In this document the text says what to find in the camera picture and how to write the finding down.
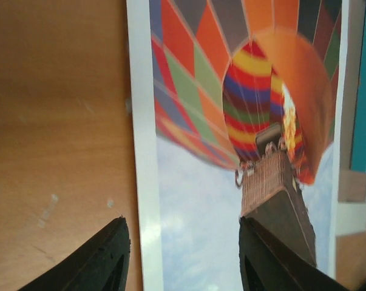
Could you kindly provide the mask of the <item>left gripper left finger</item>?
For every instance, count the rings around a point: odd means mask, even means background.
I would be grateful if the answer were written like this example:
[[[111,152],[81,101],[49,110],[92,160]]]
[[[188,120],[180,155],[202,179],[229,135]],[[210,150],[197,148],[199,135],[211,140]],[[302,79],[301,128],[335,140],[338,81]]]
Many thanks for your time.
[[[130,237],[125,217],[99,230],[67,258],[21,290],[125,290]]]

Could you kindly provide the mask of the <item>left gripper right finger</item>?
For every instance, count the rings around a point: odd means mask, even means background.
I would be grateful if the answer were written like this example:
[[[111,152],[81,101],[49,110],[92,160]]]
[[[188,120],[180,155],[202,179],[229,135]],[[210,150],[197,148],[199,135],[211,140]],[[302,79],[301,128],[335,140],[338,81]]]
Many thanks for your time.
[[[243,290],[346,290],[292,251],[253,218],[241,218],[239,260]]]

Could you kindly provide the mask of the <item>white mat board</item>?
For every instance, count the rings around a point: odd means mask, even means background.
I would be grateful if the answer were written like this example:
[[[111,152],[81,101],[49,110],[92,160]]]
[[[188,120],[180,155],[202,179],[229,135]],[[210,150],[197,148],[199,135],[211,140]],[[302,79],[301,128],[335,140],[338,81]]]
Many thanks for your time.
[[[366,232],[366,173],[341,170],[336,209],[336,236]]]

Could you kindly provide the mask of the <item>hot air balloon photo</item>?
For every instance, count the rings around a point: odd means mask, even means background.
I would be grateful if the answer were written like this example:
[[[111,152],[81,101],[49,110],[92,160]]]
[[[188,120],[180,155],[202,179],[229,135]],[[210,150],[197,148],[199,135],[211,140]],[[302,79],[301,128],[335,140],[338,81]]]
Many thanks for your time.
[[[242,290],[250,213],[333,276],[341,1],[128,1],[145,290]]]

